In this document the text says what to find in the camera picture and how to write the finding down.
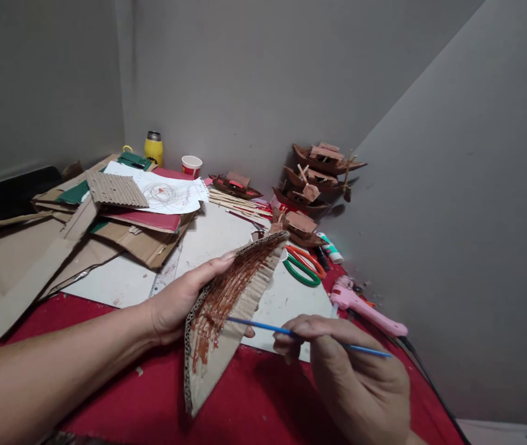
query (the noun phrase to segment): paintbrush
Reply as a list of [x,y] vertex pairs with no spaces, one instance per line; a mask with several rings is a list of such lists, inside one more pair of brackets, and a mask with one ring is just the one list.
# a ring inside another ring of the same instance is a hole
[[[248,326],[253,326],[254,328],[261,328],[261,329],[267,329],[268,331],[279,332],[281,334],[286,334],[290,337],[299,338],[298,334],[295,334],[289,329],[277,328],[275,326],[271,326],[270,324],[258,323],[257,321],[243,320],[241,318],[234,318],[234,317],[228,317],[226,320],[233,321],[234,323],[246,324]],[[383,352],[383,351],[379,351],[376,349],[370,349],[370,348],[366,348],[363,346],[350,345],[350,344],[341,343],[341,342],[339,342],[339,344],[343,347],[356,350],[356,351],[360,351],[360,352],[365,352],[366,354],[376,355],[378,357],[393,357],[388,352]]]

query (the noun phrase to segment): scissor handle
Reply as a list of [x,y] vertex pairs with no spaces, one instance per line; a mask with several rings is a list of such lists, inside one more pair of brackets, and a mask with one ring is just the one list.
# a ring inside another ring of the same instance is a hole
[[[290,263],[294,264],[298,269],[302,270],[305,274],[309,276],[310,279],[307,279],[306,277],[298,273],[298,271],[295,270]],[[294,278],[296,278],[298,281],[308,287],[317,287],[321,284],[321,278],[319,278],[317,274],[310,270],[309,267],[294,259],[292,255],[288,255],[288,259],[284,261],[284,266],[286,266],[286,269],[288,269],[290,275],[292,275]]]
[[[310,255],[306,250],[299,249],[294,246],[286,246],[286,250],[288,253],[291,253],[294,258],[296,258],[304,267],[308,268],[310,271],[312,271],[315,275],[317,275],[320,279],[324,279],[327,274],[325,272],[325,269],[319,264],[319,262],[313,258],[312,255]],[[311,264],[314,266],[316,271],[307,264],[305,261],[305,258],[311,262]]]

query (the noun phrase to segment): hot glue gun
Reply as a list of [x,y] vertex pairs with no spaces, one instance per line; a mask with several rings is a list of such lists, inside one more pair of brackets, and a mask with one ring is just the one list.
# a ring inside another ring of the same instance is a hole
[[407,335],[407,328],[404,325],[388,319],[364,303],[353,291],[353,286],[354,282],[347,275],[339,277],[331,289],[331,302],[337,304],[341,310],[352,309],[356,311],[387,335],[394,337]]

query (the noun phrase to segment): gray wall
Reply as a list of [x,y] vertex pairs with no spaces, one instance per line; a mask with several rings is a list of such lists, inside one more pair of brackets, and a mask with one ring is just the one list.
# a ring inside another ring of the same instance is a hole
[[114,6],[0,1],[0,178],[123,145]]
[[356,148],[481,3],[127,2],[126,140],[160,131],[170,167],[199,156],[269,194],[292,142]]
[[527,1],[487,0],[368,135],[322,228],[460,417],[527,423]]

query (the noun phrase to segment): yellow water bottle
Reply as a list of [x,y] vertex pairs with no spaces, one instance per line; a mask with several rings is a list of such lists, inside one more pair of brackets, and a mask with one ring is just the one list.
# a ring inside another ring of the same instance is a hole
[[144,144],[144,157],[156,164],[157,167],[164,167],[162,164],[162,138],[159,132],[148,132],[146,143]]

